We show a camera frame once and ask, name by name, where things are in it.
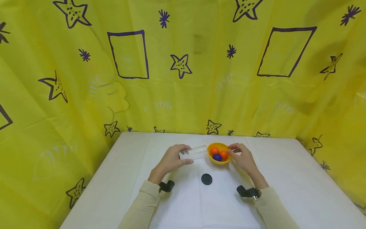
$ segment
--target left hand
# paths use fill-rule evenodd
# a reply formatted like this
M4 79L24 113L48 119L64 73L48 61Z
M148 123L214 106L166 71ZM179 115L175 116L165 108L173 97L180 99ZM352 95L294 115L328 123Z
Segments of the left hand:
M191 147L184 144L169 147L159 164L151 171L148 181L159 185L168 173L179 169L183 165L192 164L192 159L179 159L179 151L183 149L191 149Z

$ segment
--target beige sleeve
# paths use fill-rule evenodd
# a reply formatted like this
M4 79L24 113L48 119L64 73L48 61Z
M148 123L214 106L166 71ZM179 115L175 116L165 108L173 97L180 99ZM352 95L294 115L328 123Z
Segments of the beige sleeve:
M262 195L255 200L255 207L262 215L267 229L298 229L299 226L282 205L280 198L271 187L261 189Z
M160 200L159 189L159 185L144 181L118 229L147 229Z

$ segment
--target orange ball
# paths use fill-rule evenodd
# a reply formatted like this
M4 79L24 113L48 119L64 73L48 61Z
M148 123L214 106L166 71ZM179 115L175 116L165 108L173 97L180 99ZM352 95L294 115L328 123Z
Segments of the orange ball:
M226 161L229 158L229 154L226 152L226 150L221 150L220 156L223 158L223 161Z
M220 150L217 147L212 147L210 149L210 155L213 156L214 154L218 154Z

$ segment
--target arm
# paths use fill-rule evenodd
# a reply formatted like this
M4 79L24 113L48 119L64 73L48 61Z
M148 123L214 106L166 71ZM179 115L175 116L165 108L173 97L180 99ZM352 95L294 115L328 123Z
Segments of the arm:
M249 149L245 145L238 143L229 145L229 148L233 150L228 150L229 155L249 175L255 187L261 192L261 197L255 200L255 207L262 215L267 229L299 228L282 205L275 190L269 187L267 181L258 170Z
M168 148L159 164L152 169L149 178L142 184L136 199L127 210L118 229L147 229L154 210L160 200L160 182L164 176L183 165L193 163L191 159L179 159L179 151L191 149L187 145L174 145Z

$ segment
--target yellow backdrop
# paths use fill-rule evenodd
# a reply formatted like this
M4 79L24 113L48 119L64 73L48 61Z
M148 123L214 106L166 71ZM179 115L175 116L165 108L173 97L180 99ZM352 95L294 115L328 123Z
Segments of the yellow backdrop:
M0 225L58 228L123 131L297 138L366 214L364 6L0 0Z

